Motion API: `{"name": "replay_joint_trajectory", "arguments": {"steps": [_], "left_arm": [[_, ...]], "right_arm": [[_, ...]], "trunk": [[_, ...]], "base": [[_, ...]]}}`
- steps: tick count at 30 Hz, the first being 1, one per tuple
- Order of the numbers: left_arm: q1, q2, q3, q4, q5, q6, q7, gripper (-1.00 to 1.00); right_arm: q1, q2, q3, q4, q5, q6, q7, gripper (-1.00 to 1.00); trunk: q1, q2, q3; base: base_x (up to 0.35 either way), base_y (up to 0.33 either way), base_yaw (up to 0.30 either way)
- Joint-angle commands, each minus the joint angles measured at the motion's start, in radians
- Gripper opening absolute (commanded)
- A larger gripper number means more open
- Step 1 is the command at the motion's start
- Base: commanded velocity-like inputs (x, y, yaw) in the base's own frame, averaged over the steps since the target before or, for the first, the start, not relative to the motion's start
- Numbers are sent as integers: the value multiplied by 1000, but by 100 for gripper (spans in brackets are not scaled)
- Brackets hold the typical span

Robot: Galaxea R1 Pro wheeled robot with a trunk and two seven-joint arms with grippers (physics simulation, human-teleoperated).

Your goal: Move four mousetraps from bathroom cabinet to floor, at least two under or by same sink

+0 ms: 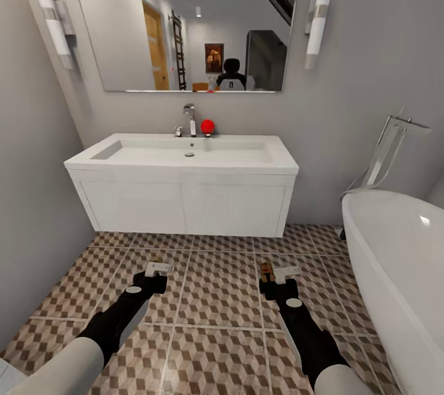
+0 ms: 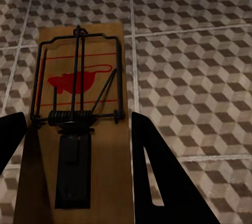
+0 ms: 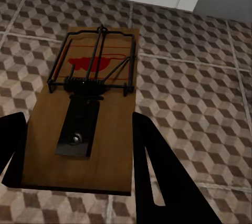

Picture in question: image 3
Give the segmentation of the mousetrap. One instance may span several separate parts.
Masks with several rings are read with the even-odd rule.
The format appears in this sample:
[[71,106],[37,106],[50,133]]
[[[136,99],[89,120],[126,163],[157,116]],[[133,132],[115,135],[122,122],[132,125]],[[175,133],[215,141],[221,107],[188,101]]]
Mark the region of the mousetrap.
[[139,34],[68,28],[3,185],[131,196]]

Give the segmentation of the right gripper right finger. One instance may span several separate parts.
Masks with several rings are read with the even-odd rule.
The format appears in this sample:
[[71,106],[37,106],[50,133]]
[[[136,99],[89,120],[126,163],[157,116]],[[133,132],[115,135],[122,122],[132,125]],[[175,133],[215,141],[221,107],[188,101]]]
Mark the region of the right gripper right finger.
[[[132,113],[136,224],[222,224],[152,120]],[[147,149],[166,206],[157,206]]]

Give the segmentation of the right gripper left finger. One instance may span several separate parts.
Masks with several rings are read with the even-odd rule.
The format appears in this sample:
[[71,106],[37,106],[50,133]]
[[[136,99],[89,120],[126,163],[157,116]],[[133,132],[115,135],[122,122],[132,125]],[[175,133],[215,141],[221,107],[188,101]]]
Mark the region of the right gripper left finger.
[[0,118],[0,175],[13,156],[26,124],[23,112]]

